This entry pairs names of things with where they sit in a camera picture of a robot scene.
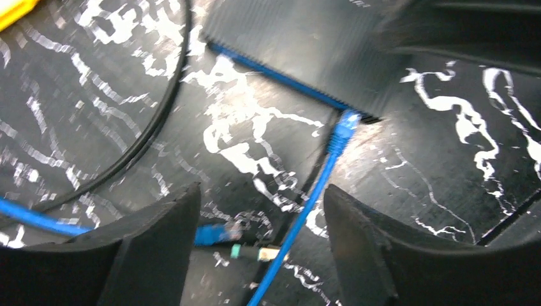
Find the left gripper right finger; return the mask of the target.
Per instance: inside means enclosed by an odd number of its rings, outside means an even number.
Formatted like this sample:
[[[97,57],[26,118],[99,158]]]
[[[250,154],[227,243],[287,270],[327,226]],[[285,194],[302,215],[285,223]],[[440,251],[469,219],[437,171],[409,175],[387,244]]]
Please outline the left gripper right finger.
[[[412,228],[330,185],[325,219],[345,305],[539,305],[540,240],[464,244]]]

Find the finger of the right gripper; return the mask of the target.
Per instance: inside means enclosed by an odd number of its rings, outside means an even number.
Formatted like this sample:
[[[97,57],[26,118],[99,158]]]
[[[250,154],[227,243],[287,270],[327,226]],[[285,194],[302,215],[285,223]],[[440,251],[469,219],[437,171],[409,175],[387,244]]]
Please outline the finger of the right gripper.
[[[539,76],[540,1],[398,1],[378,25],[378,44]]]

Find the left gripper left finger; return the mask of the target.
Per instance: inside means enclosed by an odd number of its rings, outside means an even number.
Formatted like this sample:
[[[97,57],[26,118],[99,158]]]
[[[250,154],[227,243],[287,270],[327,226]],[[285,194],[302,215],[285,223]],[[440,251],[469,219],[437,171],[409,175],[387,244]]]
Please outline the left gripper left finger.
[[[1,248],[2,305],[179,305],[197,183],[63,243]]]

